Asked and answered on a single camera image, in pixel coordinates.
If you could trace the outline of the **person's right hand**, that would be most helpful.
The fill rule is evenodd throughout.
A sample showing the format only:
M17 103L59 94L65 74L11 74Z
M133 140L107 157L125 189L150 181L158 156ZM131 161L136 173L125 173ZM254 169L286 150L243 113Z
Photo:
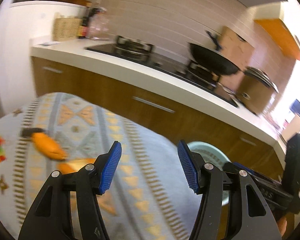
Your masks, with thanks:
M279 232L280 232L281 236L283 237L286 232L286 228L287 228L287 219L285 216L281 217L277 221L277 226L279 228Z

